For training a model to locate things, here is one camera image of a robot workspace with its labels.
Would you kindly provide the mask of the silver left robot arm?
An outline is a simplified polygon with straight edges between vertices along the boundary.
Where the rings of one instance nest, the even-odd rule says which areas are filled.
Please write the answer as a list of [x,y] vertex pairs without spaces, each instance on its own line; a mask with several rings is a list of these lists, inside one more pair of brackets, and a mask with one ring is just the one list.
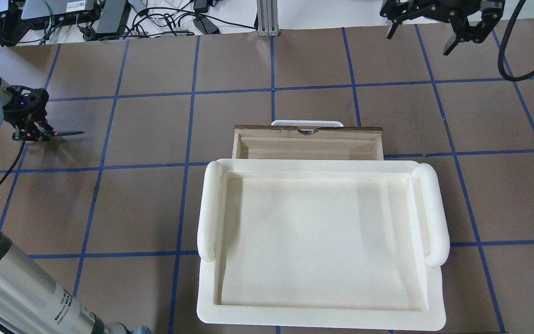
[[[0,125],[12,125],[13,140],[49,141],[76,135],[58,132],[47,122],[45,89],[9,85],[0,76]],[[0,334],[150,334],[105,323],[36,264],[0,230]]]

